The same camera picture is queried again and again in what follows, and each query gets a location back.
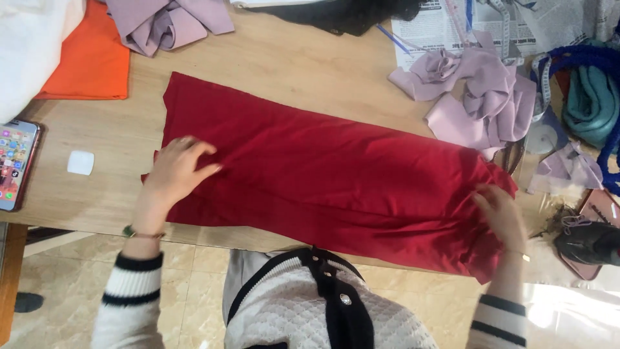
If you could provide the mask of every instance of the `button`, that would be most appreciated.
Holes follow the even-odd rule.
[[[346,306],[350,306],[351,305],[351,299],[349,298],[349,296],[347,296],[344,293],[340,294],[340,301],[343,302]]]

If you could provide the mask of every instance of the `purple fabric scrap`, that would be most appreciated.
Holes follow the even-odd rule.
[[[569,186],[603,189],[603,173],[592,156],[584,153],[579,142],[569,142],[538,164],[527,192],[560,193]]]
[[[388,79],[414,101],[443,96],[426,115],[439,140],[478,149],[487,160],[525,136],[534,112],[536,84],[505,66],[488,32],[474,32],[482,47],[468,47],[458,56],[444,49],[430,51],[409,71],[398,67]],[[463,102],[449,93],[465,79]]]
[[[214,34],[232,32],[223,0],[106,0],[123,44],[147,57]]]

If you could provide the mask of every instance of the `orange fabric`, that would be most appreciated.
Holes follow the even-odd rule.
[[[37,99],[125,99],[129,48],[107,6],[88,0],[84,19],[64,40],[60,64]]]

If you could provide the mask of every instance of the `wooden table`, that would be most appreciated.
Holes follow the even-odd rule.
[[[162,95],[172,71],[300,109],[433,137],[422,118],[434,102],[413,102],[386,79],[396,58],[392,42],[378,29],[337,37],[265,14],[231,9],[231,17],[234,33],[160,50],[154,58],[132,54],[124,101],[31,103],[24,118],[43,123],[47,132],[24,208],[0,213],[0,220],[120,235],[131,219],[140,175],[149,171],[153,150],[161,145]],[[72,150],[95,154],[90,176],[66,171]],[[298,244],[248,227],[167,229],[165,240],[198,245],[266,252]]]

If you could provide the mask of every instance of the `white eraser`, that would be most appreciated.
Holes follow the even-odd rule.
[[[95,155],[84,150],[74,150],[69,156],[67,172],[89,176],[92,172],[92,165],[95,163]]]

